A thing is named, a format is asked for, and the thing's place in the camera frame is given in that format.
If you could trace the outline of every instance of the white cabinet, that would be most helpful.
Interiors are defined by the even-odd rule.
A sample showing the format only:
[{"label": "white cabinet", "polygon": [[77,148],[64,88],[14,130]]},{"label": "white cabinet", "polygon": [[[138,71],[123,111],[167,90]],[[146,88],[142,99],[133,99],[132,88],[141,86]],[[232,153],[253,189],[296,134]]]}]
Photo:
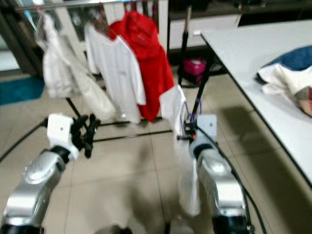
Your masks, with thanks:
[{"label": "white cabinet", "polygon": [[[200,31],[237,28],[239,21],[239,14],[191,19],[187,46],[205,45],[204,40],[199,35]],[[178,49],[182,47],[184,24],[185,20],[183,19],[171,21],[169,49]]]}]

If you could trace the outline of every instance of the white towel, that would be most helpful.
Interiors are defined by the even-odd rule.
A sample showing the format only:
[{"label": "white towel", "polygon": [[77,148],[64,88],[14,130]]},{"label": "white towel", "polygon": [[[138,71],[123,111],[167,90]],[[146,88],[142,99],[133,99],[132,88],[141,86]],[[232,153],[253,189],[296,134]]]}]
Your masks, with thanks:
[{"label": "white towel", "polygon": [[169,120],[174,132],[174,150],[179,158],[179,202],[185,212],[195,216],[200,213],[196,159],[189,153],[189,143],[176,139],[177,135],[183,134],[186,98],[177,85],[162,94],[159,100],[161,116]]}]

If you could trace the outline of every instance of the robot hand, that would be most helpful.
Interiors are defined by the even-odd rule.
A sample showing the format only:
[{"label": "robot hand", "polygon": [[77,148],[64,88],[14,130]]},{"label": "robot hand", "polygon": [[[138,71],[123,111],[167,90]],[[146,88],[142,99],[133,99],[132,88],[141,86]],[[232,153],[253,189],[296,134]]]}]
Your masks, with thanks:
[{"label": "robot hand", "polygon": [[62,114],[48,118],[47,135],[50,150],[26,166],[17,188],[10,195],[2,217],[1,234],[42,233],[41,227],[53,189],[58,184],[66,164],[76,160],[81,149],[91,157],[93,138],[100,121],[90,116],[90,125],[81,135],[88,116],[75,120]]}]

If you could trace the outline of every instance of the white jacket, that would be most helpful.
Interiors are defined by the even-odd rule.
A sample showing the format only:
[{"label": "white jacket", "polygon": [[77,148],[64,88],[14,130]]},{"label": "white jacket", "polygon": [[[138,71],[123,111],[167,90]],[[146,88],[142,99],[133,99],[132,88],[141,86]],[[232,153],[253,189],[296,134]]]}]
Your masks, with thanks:
[{"label": "white jacket", "polygon": [[82,94],[84,101],[102,121],[115,115],[115,107],[96,84],[89,70],[62,41],[48,14],[41,13],[36,42],[43,49],[43,78],[51,98],[70,98]]}]

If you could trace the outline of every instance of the white table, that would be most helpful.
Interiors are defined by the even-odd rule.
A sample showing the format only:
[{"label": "white table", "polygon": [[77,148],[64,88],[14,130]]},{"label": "white table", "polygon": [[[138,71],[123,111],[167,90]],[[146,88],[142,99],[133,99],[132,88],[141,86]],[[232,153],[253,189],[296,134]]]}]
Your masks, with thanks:
[{"label": "white table", "polygon": [[256,109],[312,188],[312,118],[281,96],[262,93],[260,67],[298,47],[312,45],[312,20],[202,32],[242,93]]}]

